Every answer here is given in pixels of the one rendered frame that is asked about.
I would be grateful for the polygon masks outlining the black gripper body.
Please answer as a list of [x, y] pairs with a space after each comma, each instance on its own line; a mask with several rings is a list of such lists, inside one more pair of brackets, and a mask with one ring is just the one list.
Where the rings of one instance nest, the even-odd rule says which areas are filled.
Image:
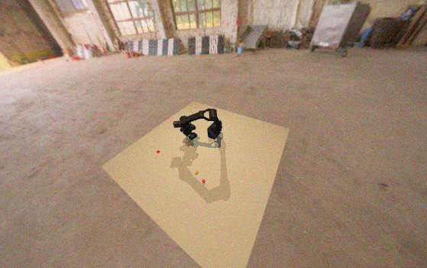
[[190, 128], [191, 128], [191, 126], [189, 128], [187, 128], [187, 129], [185, 129], [184, 127], [182, 127], [182, 128], [180, 128], [180, 131], [184, 132], [186, 134], [189, 134], [190, 135], [189, 136], [190, 139], [194, 139], [195, 137], [197, 137], [197, 134], [194, 133], [194, 132], [191, 132]]

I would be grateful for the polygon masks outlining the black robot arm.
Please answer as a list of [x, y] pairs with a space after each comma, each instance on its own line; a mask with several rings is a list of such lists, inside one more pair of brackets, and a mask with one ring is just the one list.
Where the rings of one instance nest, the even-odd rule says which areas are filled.
[[[204, 113], [209, 111], [209, 119], [204, 116]], [[213, 121], [214, 124], [210, 127], [213, 132], [215, 131], [222, 131], [222, 121], [218, 119], [217, 117], [217, 110], [216, 109], [206, 109], [206, 110], [200, 110], [197, 113], [194, 113], [190, 116], [181, 116], [179, 118], [179, 121], [174, 121], [173, 126], [174, 128], [184, 127], [185, 129], [189, 128], [191, 126], [191, 131], [195, 130], [195, 126], [191, 124], [192, 121], [195, 121], [197, 119], [205, 119], [207, 121]]]

